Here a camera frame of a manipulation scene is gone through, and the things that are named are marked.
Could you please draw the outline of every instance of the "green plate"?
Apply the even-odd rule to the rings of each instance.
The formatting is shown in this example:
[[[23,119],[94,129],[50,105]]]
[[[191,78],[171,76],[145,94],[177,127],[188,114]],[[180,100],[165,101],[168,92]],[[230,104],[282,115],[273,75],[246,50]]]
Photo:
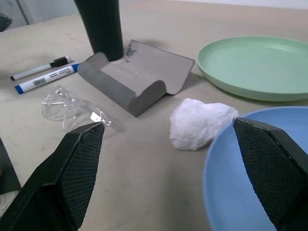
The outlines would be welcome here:
[[[278,37],[235,37],[203,47],[197,63],[217,87],[246,98],[308,98],[308,44]]]

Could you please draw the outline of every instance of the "crumpled paper towel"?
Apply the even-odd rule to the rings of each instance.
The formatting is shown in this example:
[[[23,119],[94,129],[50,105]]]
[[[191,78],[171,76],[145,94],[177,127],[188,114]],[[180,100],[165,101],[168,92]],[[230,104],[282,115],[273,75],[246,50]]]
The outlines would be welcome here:
[[[235,108],[222,103],[185,99],[170,117],[171,142],[180,150],[197,150],[213,140],[238,116]]]

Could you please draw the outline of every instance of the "table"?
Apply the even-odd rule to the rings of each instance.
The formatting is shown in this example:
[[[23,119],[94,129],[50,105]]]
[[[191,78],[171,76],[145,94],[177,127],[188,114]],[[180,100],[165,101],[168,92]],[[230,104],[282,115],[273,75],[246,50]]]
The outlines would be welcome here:
[[[134,1],[121,5],[124,44],[131,39],[189,58],[205,44],[225,37],[271,35],[308,42],[307,11],[215,5],[168,0]],[[41,115],[49,88],[65,87],[92,101],[124,130],[107,129],[96,185],[81,231],[209,231],[202,172],[206,148],[175,149],[169,140],[172,111],[185,98],[225,103],[240,114],[257,109],[308,105],[265,103],[223,92],[195,66],[183,91],[166,96],[135,118],[78,74],[18,95],[10,76],[69,55],[82,62],[92,55],[78,15],[11,29],[0,34],[0,136],[21,184],[48,157],[64,136],[61,122]]]

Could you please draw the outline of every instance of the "black object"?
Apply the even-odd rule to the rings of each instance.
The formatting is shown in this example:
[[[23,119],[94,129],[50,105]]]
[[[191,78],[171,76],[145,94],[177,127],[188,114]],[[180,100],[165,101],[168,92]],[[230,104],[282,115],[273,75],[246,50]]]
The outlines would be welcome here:
[[[75,0],[94,53],[103,52],[111,61],[123,57],[118,0]]]
[[[4,213],[0,230],[78,230],[96,181],[103,133],[99,122],[66,134]]]
[[[51,67],[60,67],[68,64],[67,58],[66,57],[61,57],[58,59],[55,59],[52,63],[50,63]]]
[[[235,118],[248,177],[279,231],[308,230],[308,156],[280,128]]]
[[[2,177],[0,178],[0,195],[21,190],[18,177],[14,167],[10,161],[8,153],[5,150],[2,140],[0,139],[0,170]]]
[[[0,32],[5,31],[12,24],[12,22],[12,18],[0,13]]]

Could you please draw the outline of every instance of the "blue bowl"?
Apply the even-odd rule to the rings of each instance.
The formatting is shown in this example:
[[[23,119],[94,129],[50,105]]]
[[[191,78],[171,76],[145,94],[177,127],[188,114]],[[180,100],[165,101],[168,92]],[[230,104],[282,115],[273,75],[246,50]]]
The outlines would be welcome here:
[[[308,107],[275,107],[242,117],[282,128],[308,152]],[[276,231],[247,176],[232,125],[209,148],[203,193],[213,231]]]

